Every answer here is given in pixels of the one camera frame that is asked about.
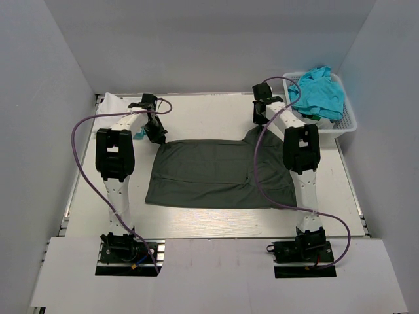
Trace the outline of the dark grey t-shirt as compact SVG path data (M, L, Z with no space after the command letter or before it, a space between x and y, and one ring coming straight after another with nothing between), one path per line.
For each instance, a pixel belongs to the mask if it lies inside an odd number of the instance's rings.
M262 127L242 140L178 140L158 149L145 202L200 209L260 209L296 206L295 188L283 164L282 140L266 131L253 157Z

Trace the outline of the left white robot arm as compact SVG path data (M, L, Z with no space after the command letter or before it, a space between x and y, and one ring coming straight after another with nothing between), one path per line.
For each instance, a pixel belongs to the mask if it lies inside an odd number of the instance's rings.
M161 113L155 109L131 108L118 114L112 126L96 131L96 170L103 180L109 206L110 234L133 236L143 241L135 231L130 213L130 176L136 165L134 136L142 129L152 143L163 144L167 131L162 126Z

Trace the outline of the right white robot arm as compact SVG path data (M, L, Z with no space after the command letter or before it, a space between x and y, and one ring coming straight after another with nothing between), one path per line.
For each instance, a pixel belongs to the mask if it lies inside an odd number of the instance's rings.
M312 260L326 244L316 194L316 171L320 161L318 128L305 124L282 103L267 105L262 101L253 102L253 122L264 125L253 157L256 181L257 155L267 127L274 124L284 135L283 164L293 180L297 207L302 209L302 217L296 226L295 251L300 259Z

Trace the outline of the folded teal t-shirt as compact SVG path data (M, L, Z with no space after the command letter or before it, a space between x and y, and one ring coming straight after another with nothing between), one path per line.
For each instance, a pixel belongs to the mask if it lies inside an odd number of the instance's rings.
M134 136L133 136L133 140L143 140L144 137L146 136L146 131L144 128L141 128Z

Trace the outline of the folded white t-shirt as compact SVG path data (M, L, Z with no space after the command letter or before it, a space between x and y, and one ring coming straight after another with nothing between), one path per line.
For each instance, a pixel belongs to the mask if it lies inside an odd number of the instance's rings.
M107 92L96 109L96 114L125 113L132 102Z

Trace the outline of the green garment in basket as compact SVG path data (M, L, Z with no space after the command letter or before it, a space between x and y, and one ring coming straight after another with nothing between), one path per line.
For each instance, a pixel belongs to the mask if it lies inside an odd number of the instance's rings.
M301 114L304 118L308 118L311 120L320 120L320 116L318 115L311 115L311 114Z

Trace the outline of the crumpled grey t-shirt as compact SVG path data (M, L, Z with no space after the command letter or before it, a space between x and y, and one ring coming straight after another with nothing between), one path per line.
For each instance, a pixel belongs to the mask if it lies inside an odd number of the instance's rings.
M319 130L331 130L333 129L333 126L335 125L335 123L333 121L330 121L326 118L321 117L320 120L311 120L308 118L304 118L301 113L299 113L298 111L293 110L293 114L300 119L301 121L303 121L305 124L315 124Z

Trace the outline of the crumpled turquoise t-shirt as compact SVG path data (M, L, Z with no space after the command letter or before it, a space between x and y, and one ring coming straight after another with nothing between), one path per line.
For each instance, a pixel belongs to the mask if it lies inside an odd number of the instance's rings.
M288 88L292 108L301 114L318 115L336 122L342 119L344 91L331 80L331 68L316 67Z

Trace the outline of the white plastic basket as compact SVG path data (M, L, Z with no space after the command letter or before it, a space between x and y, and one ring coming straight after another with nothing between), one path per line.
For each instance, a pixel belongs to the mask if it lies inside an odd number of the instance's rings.
M305 74L305 72L290 72L290 73L283 74L283 76L291 79L293 82L298 82L298 80L300 79L301 76L303 76L303 74ZM331 73L331 80L333 82L337 82L344 91L345 98L344 98L342 119L340 119L337 122L334 122L335 125L333 126L333 129L319 130L318 132L319 134L321 134L321 136L324 136L324 137L329 136L329 137L337 138L344 133L355 131L357 128L357 122L355 119L354 112L352 110L352 105L348 97L346 96L346 91L344 89L344 85L341 79L339 78L338 75ZM285 104L288 105L291 103L288 88L293 84L285 79L282 79L282 84L283 84L284 95L285 95Z

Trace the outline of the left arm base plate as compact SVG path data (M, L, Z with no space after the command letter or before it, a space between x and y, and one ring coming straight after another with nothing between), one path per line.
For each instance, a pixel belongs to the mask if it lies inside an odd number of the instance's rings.
M142 241L131 237L110 239L101 235L101 245L95 276L156 277L155 264L161 270L164 261L164 241L148 241L150 251Z

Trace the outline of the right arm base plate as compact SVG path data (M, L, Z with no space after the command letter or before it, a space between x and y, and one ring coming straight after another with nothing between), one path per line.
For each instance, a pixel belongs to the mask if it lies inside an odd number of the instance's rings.
M335 266L322 268L335 261L329 241L323 247L307 251L297 247L296 241L276 241L266 247L274 257L276 279L334 278Z

